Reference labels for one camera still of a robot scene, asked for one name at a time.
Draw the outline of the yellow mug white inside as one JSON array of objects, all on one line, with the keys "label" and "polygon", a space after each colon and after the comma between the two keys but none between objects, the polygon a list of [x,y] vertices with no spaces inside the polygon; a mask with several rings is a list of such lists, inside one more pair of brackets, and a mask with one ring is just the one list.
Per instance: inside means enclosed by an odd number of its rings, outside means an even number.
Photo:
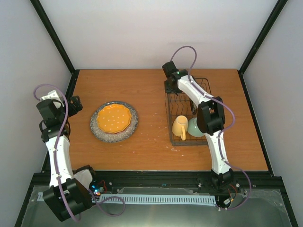
[{"label": "yellow mug white inside", "polygon": [[172,133],[180,137],[181,140],[186,140],[186,132],[188,129],[188,119],[186,116],[179,115],[172,125]]}]

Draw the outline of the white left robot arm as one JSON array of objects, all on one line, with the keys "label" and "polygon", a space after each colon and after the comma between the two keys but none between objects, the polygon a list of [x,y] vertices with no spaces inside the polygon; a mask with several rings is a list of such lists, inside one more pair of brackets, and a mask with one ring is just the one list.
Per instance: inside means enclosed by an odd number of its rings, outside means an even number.
[{"label": "white left robot arm", "polygon": [[65,221],[92,207],[89,190],[97,188],[98,178],[89,165],[76,172],[71,168],[70,129],[63,98],[53,90],[41,97],[36,107],[43,118],[41,124],[46,126],[41,138],[48,149],[51,167],[49,189],[44,191],[43,199],[54,215]]}]

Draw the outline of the brown rimmed beige plate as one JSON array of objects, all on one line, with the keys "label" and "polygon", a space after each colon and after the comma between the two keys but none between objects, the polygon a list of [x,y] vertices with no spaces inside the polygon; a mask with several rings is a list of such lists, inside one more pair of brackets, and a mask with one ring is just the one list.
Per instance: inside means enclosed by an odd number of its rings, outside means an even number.
[{"label": "brown rimmed beige plate", "polygon": [[191,107],[192,114],[196,115],[197,107],[196,107],[195,103],[192,100],[190,101],[190,107]]}]

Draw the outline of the orange white dotted plate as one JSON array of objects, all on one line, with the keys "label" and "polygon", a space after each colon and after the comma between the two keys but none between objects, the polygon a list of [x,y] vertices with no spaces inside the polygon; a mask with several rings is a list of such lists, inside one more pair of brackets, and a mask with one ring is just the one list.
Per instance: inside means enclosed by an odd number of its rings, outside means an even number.
[{"label": "orange white dotted plate", "polygon": [[130,109],[121,104],[110,104],[103,107],[97,114],[97,126],[109,134],[123,132],[131,123]]}]

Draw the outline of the light green ceramic bowl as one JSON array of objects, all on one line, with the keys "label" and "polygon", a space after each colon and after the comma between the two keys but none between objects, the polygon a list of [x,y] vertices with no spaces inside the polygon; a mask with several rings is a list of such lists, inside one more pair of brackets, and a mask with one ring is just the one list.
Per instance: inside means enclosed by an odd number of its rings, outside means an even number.
[{"label": "light green ceramic bowl", "polygon": [[188,121],[188,133],[193,137],[202,137],[204,134],[199,130],[197,125],[197,118],[194,117]]}]

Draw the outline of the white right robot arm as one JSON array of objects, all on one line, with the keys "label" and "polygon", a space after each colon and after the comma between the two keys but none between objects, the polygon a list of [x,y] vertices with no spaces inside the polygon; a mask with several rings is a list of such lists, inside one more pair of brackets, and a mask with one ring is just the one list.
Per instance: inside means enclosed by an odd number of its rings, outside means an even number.
[{"label": "white right robot arm", "polygon": [[222,99],[213,97],[200,87],[187,70],[179,70],[173,61],[162,66],[166,76],[166,93],[184,93],[196,107],[196,123],[206,137],[212,159],[211,179],[217,190],[233,179],[223,138],[225,114]]}]

